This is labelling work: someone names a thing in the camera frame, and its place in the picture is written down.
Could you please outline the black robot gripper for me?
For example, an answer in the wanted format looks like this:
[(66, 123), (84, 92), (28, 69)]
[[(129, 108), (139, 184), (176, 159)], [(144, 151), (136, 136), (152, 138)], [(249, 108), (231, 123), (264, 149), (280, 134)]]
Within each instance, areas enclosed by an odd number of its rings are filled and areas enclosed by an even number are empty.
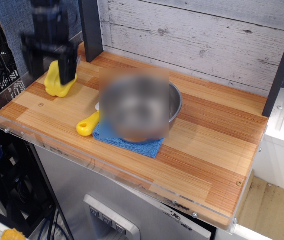
[(33, 9), (33, 33), (21, 33), (22, 56), (29, 75), (37, 80), (44, 74), (44, 57), (58, 60), (61, 85), (75, 78), (77, 46), (69, 40), (66, 9)]

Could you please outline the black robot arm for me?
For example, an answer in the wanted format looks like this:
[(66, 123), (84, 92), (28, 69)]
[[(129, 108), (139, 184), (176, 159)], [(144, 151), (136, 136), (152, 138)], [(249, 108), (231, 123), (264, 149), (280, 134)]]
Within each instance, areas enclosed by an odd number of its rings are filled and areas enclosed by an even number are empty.
[(44, 57), (58, 61), (61, 85), (75, 79), (78, 46), (69, 41), (67, 8), (59, 0), (32, 0), (34, 33), (21, 33), (22, 55), (33, 79), (44, 73)]

